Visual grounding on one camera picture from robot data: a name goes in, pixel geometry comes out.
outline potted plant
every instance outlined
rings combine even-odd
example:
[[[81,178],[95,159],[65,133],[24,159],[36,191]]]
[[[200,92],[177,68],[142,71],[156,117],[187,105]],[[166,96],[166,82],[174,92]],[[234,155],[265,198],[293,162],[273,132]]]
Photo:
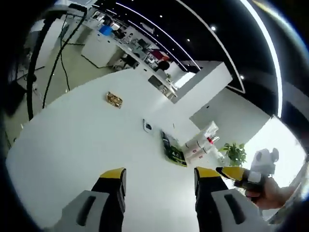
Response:
[[[236,143],[226,143],[220,151],[226,151],[226,155],[231,159],[230,166],[242,166],[246,162],[245,144],[237,146]]]

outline ceiling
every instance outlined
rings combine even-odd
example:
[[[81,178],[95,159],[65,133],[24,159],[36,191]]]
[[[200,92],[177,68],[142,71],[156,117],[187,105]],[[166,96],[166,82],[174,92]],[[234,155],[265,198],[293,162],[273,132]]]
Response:
[[[235,71],[216,39],[192,13],[176,0],[116,0],[116,2],[135,10],[157,24],[193,60],[225,62],[233,77],[231,86],[241,89]],[[270,74],[269,78],[273,78],[273,80],[269,80],[270,83],[276,81],[276,75],[268,44],[258,24],[240,0],[183,0],[183,2],[193,9],[209,26],[216,27],[215,33],[230,54],[238,72],[241,74],[246,71],[244,80],[246,94],[237,93],[268,114],[276,114],[278,110],[277,93],[250,82],[250,70]],[[282,81],[291,83],[309,96],[309,64],[302,55],[307,51],[301,51],[291,39],[291,35],[282,29],[268,13],[260,9],[252,1],[249,2],[258,12],[272,38],[279,59]],[[306,22],[309,22],[309,14],[306,12],[305,7],[302,6],[301,1],[272,0],[271,2],[291,22],[303,38],[303,41],[309,44],[309,27],[306,25]],[[95,5],[100,6],[101,10],[109,9],[116,12],[117,17],[126,22],[130,20],[137,25],[145,23],[154,28],[156,39],[171,51],[177,59],[190,60],[171,38],[140,15],[110,0],[98,0]],[[194,66],[188,69],[191,72],[198,71],[197,67]],[[291,115],[298,115],[300,124],[308,124],[308,121],[304,119],[298,110],[287,104],[284,103],[285,109],[283,111],[286,115],[282,118],[289,125],[293,124],[292,120],[288,118]]]

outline floor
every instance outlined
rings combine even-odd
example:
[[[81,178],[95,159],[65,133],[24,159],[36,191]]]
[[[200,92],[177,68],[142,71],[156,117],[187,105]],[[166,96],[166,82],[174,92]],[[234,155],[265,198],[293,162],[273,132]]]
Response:
[[[70,89],[74,89],[77,86],[83,85],[88,81],[94,80],[98,77],[102,77],[113,70],[110,68],[97,68],[87,59],[81,56],[81,50],[83,46],[81,45],[67,45],[62,52],[63,63],[66,68],[69,77]],[[33,93],[32,103],[33,103],[33,113],[36,115],[42,110],[42,100],[44,97],[45,89],[47,86],[48,78],[51,73],[54,61],[59,51],[59,42],[57,42],[55,49],[52,51],[50,59],[48,60],[46,66],[35,72],[37,76],[37,91]],[[20,78],[18,83],[26,88],[27,82]],[[66,76],[61,66],[60,59],[57,63],[48,94],[46,97],[46,105],[53,102],[55,99],[65,94],[68,91]],[[28,111],[27,111],[27,101],[26,95],[19,106],[17,112],[13,117],[4,117],[4,123],[6,127],[7,140],[10,145],[12,145],[16,138],[18,138],[23,124],[28,122]]]

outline white table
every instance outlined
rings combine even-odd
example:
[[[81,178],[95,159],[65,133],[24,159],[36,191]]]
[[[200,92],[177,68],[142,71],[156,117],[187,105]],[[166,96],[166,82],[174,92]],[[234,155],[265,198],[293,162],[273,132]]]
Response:
[[[105,101],[107,91],[123,99],[121,109]],[[150,135],[142,127],[145,118],[181,143],[198,133],[189,119],[172,113],[172,106],[129,69],[77,87],[42,110],[24,125],[6,160],[34,221],[41,228],[52,226],[62,208],[91,189],[100,174],[126,167],[124,232],[198,231],[194,166],[166,161],[158,131]],[[196,165],[214,168],[215,158]]]
[[[115,54],[116,47],[119,47],[139,63],[139,66],[136,67],[135,70],[142,73],[147,79],[149,79],[151,76],[155,76],[160,82],[162,82],[162,84],[169,90],[171,94],[177,97],[177,94],[171,83],[156,73],[142,59],[136,56],[126,44],[114,39],[111,36],[105,36],[97,30],[94,30],[87,39],[87,42],[82,50],[82,55],[100,68],[104,65],[106,66],[113,54]]]

